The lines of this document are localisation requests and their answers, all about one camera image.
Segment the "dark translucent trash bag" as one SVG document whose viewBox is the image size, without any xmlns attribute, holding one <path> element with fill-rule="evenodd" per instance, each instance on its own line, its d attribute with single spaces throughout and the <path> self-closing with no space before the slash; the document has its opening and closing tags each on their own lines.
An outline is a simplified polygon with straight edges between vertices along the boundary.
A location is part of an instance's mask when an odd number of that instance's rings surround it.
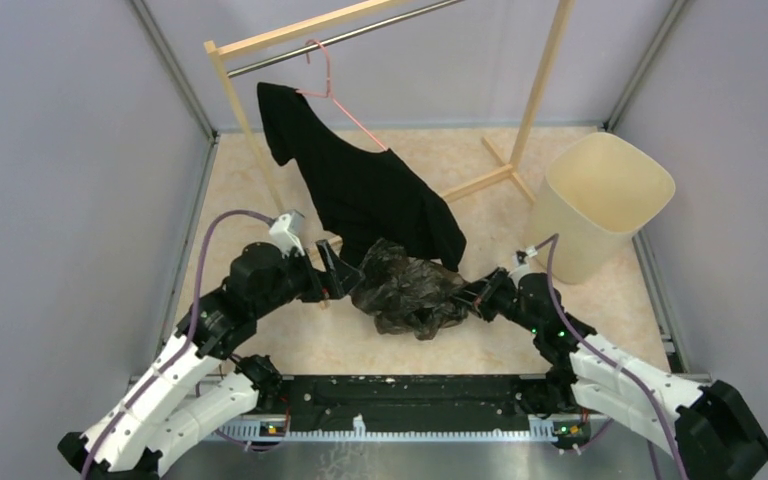
<svg viewBox="0 0 768 480">
<path fill-rule="evenodd" d="M 430 260 L 410 256 L 390 240 L 378 240 L 360 264 L 363 280 L 350 293 L 355 308 L 370 316 L 381 335 L 434 339 L 462 324 L 468 308 L 454 295 L 466 281 Z"/>
</svg>

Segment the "wooden clothes rack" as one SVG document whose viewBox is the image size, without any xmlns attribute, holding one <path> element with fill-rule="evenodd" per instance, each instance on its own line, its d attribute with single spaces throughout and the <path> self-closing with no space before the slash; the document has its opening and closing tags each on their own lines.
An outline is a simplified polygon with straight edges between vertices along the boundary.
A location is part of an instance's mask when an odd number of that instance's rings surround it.
<svg viewBox="0 0 768 480">
<path fill-rule="evenodd" d="M 238 163 L 266 207 L 297 208 L 306 237 L 324 230 L 295 168 L 267 151 L 257 109 L 259 81 L 321 92 L 325 58 L 316 49 L 236 78 L 227 72 L 440 1 L 209 1 L 208 24 L 195 37 L 201 59 L 197 92 L 212 125 L 241 144 Z M 501 253 L 501 236 L 479 225 L 468 207 L 512 173 L 490 164 L 481 127 L 532 124 L 544 105 L 548 75 L 542 51 L 553 1 L 462 1 L 427 15 L 326 46 L 340 102 L 386 146 L 419 168 L 435 187 L 453 187 L 477 272 Z M 353 145 L 380 148 L 331 101 L 313 98 L 325 124 Z"/>
</svg>

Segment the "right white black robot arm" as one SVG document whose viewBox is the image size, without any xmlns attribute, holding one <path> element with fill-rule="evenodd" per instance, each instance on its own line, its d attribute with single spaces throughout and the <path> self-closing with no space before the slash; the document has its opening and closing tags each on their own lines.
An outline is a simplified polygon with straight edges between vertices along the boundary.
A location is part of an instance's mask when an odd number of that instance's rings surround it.
<svg viewBox="0 0 768 480">
<path fill-rule="evenodd" d="M 501 316 L 531 332 L 556 370 L 546 385 L 560 412 L 596 411 L 668 454 L 684 479 L 752 479 L 768 463 L 768 436 L 741 393 L 701 383 L 631 355 L 569 314 L 545 273 L 499 268 L 453 301 L 479 318 Z"/>
</svg>

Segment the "beige plastic trash bin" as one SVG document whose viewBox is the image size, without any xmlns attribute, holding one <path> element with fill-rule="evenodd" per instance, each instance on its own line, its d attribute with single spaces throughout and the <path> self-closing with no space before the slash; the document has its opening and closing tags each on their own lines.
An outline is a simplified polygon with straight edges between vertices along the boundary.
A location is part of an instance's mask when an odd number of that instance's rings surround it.
<svg viewBox="0 0 768 480">
<path fill-rule="evenodd" d="M 671 174 L 631 143 L 592 133 L 546 168 L 529 213 L 524 241 L 560 236 L 552 275 L 580 284 L 630 244 L 676 192 Z"/>
</svg>

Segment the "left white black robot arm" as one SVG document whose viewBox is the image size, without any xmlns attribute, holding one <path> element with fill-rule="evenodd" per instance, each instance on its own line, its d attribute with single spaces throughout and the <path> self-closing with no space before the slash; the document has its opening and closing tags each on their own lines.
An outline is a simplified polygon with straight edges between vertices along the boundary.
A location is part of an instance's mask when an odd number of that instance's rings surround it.
<svg viewBox="0 0 768 480">
<path fill-rule="evenodd" d="M 186 452 L 233 417 L 279 404 L 282 377 L 266 356 L 236 361 L 235 370 L 192 402 L 188 394 L 256 334 L 261 318 L 293 301 L 347 296 L 363 279 L 325 241 L 316 269 L 297 248 L 246 246 L 221 285 L 199 298 L 151 367 L 122 400 L 83 432 L 69 432 L 57 449 L 84 479 L 159 479 Z"/>
</svg>

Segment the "metal hanging rod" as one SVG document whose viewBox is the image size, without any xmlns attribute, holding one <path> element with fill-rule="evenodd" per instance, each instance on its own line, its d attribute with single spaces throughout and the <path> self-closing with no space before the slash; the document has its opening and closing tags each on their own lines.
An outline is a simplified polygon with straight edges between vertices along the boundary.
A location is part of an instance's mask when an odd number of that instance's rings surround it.
<svg viewBox="0 0 768 480">
<path fill-rule="evenodd" d="M 418 8 L 418 9 L 415 9 L 415 10 L 411 10 L 411 11 L 402 13 L 400 15 L 396 15 L 396 16 L 392 16 L 392 17 L 389 17 L 389 18 L 384 19 L 384 20 L 380 20 L 380 21 L 372 23 L 372 24 L 365 25 L 363 27 L 356 28 L 354 30 L 342 33 L 340 35 L 332 36 L 332 37 L 327 38 L 325 40 L 321 40 L 320 43 L 323 46 L 330 46 L 330 45 L 333 45 L 333 44 L 341 43 L 341 42 L 347 41 L 349 39 L 353 39 L 355 37 L 371 33 L 371 32 L 376 31 L 376 30 L 387 28 L 387 27 L 390 27 L 392 25 L 396 25 L 398 23 L 402 23 L 404 21 L 407 21 L 407 20 L 410 20 L 410 19 L 413 19 L 413 18 L 416 18 L 416 17 L 427 15 L 427 14 L 429 14 L 431 12 L 435 12 L 435 11 L 438 11 L 438 10 L 441 10 L 441 9 L 444 9 L 444 8 L 451 7 L 451 6 L 456 5 L 458 3 L 461 3 L 461 2 L 462 2 L 462 0 L 440 1 L 440 2 L 437 2 L 437 3 L 434 3 L 434 4 L 430 4 L 430 5 L 422 7 L 422 8 Z M 242 76 L 242 75 L 245 75 L 245 74 L 257 71 L 257 70 L 261 70 L 263 68 L 266 68 L 266 67 L 278 64 L 278 63 L 282 63 L 282 62 L 288 61 L 288 60 L 290 60 L 292 58 L 296 58 L 296 57 L 299 57 L 301 55 L 308 54 L 308 53 L 312 52 L 315 49 L 315 47 L 316 47 L 316 44 L 308 45 L 308 46 L 297 48 L 295 50 L 284 52 L 284 53 L 282 53 L 280 55 L 275 55 L 275 56 L 272 56 L 270 58 L 267 58 L 267 59 L 264 59 L 264 60 L 261 60 L 261 61 L 255 62 L 255 63 L 251 63 L 249 65 L 245 65 L 243 67 L 239 67 L 239 68 L 236 68 L 236 69 L 233 69 L 233 70 L 229 70 L 227 72 L 227 75 L 228 75 L 229 78 L 236 78 L 238 76 Z"/>
</svg>

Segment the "black t-shirt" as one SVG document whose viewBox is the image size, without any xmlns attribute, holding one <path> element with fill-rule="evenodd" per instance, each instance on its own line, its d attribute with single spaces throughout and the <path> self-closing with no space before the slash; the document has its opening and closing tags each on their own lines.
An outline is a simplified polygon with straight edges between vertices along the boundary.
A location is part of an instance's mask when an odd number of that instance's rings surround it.
<svg viewBox="0 0 768 480">
<path fill-rule="evenodd" d="M 279 166 L 294 162 L 340 257 L 359 266 L 385 239 L 456 272 L 467 240 L 448 204 L 391 149 L 363 150 L 330 130 L 292 87 L 256 87 L 265 139 Z"/>
</svg>

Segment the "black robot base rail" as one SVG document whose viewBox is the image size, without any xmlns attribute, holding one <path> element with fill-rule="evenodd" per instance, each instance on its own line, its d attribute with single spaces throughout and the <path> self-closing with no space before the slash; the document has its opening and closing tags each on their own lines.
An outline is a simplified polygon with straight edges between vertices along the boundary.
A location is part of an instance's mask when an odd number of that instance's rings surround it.
<svg viewBox="0 0 768 480">
<path fill-rule="evenodd" d="M 296 375 L 257 411 L 289 419 L 293 433 L 349 431 L 355 417 L 372 433 L 456 434 L 582 418 L 570 389 L 543 374 Z"/>
</svg>

